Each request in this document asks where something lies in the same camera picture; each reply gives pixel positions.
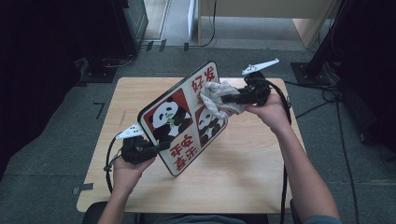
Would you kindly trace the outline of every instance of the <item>wooden table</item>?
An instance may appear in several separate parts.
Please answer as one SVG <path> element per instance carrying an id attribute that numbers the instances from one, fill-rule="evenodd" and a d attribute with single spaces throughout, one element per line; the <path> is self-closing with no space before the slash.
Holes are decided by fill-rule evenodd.
<path id="1" fill-rule="evenodd" d="M 85 183 L 93 190 L 80 193 L 77 208 L 85 212 L 107 201 L 103 168 L 111 139 L 137 120 L 137 114 L 174 86 L 176 77 L 124 77 L 118 82 L 92 156 Z M 221 78 L 236 88 L 242 78 Z M 287 95 L 284 82 L 269 78 Z M 292 128 L 301 135 L 292 114 Z M 111 155 L 121 147 L 116 141 Z M 283 160 L 275 136 L 255 115 L 231 116 L 226 129 L 179 176 L 172 176 L 159 158 L 143 173 L 126 206 L 138 213 L 280 213 Z M 288 190 L 287 212 L 289 212 Z"/>

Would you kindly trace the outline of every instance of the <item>panda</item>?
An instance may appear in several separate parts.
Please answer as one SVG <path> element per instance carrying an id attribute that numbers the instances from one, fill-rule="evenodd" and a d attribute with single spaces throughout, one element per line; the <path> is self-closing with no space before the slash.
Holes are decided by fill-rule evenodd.
<path id="1" fill-rule="evenodd" d="M 151 122 L 154 138 L 158 143 L 173 141 L 180 133 L 183 133 L 192 122 L 191 114 L 179 106 L 173 97 L 169 97 L 148 118 Z"/>
<path id="2" fill-rule="evenodd" d="M 198 121 L 199 135 L 201 139 L 201 145 L 205 145 L 213 136 L 215 136 L 223 126 L 224 120 L 218 119 L 213 116 L 212 112 L 205 108 Z"/>

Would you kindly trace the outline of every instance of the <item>panda sign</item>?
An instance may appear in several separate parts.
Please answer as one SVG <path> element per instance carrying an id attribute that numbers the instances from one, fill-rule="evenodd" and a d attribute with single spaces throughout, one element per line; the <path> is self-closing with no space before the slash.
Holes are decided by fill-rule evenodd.
<path id="1" fill-rule="evenodd" d="M 172 175 L 181 174 L 227 125 L 227 119 L 215 118 L 200 97 L 208 81 L 219 83 L 214 62 L 203 64 L 138 115 L 154 145 L 171 141 L 160 157 Z"/>

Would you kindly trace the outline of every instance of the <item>cloth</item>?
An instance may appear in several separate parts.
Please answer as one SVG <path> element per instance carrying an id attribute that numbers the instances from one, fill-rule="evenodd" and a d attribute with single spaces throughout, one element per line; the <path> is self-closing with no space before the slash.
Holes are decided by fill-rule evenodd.
<path id="1" fill-rule="evenodd" d="M 342 224 L 336 217 L 317 216 L 309 218 L 304 224 Z"/>
<path id="2" fill-rule="evenodd" d="M 227 119 L 233 114 L 239 115 L 245 111 L 242 105 L 237 103 L 224 104 L 222 102 L 221 96 L 229 94 L 240 94 L 240 92 L 227 81 L 223 81 L 221 84 L 206 82 L 201 89 L 202 101 L 206 108 L 218 119 Z"/>
<path id="3" fill-rule="evenodd" d="M 205 223 L 205 224 L 245 224 L 246 222 L 236 218 L 223 217 L 219 215 L 189 215 L 184 217 L 177 217 L 168 219 L 164 222 L 154 222 L 158 224 L 192 224 L 192 223 Z M 342 224 L 341 220 L 335 217 L 317 216 L 309 218 L 305 224 Z"/>

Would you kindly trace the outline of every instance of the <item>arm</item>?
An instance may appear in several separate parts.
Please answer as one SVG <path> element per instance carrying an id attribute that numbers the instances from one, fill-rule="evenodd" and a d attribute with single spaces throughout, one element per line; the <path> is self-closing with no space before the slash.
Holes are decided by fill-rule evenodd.
<path id="1" fill-rule="evenodd" d="M 137 165 L 126 162 L 119 157 L 114 164 L 114 188 L 105 211 L 98 223 L 121 223 L 129 195 L 134 190 L 143 172 L 154 162 L 155 158 Z"/>
<path id="2" fill-rule="evenodd" d="M 290 127 L 280 97 L 270 94 L 265 106 L 245 105 L 245 109 L 259 116 L 276 135 L 289 174 L 291 194 L 302 222 L 312 216 L 339 218 L 332 193 Z"/>

